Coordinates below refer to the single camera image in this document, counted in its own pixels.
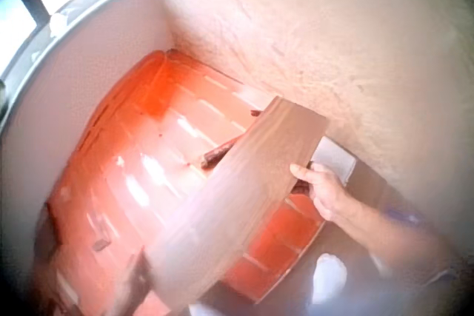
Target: wooden plank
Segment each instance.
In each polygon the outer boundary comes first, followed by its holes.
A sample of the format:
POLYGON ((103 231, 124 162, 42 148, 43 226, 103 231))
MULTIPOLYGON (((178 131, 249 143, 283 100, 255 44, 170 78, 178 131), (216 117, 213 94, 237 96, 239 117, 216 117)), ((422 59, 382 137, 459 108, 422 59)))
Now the wooden plank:
POLYGON ((198 299, 237 261, 295 185, 290 163, 307 164, 326 126, 277 97, 226 154, 146 251, 153 288, 170 309, 198 299))

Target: textured wall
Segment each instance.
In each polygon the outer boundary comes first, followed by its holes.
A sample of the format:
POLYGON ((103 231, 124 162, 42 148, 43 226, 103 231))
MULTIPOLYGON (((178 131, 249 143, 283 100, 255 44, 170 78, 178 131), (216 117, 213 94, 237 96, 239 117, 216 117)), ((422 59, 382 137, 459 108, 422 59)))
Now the textured wall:
POLYGON ((474 207, 462 175, 471 163, 464 158, 472 79, 452 19, 472 18, 463 1, 164 3, 180 51, 328 116, 330 137, 458 245, 474 247, 470 216, 459 214, 474 207))
POLYGON ((171 48, 160 0, 113 0, 44 60, 1 145, 1 237, 6 272, 24 286, 39 210, 97 104, 136 62, 171 48))

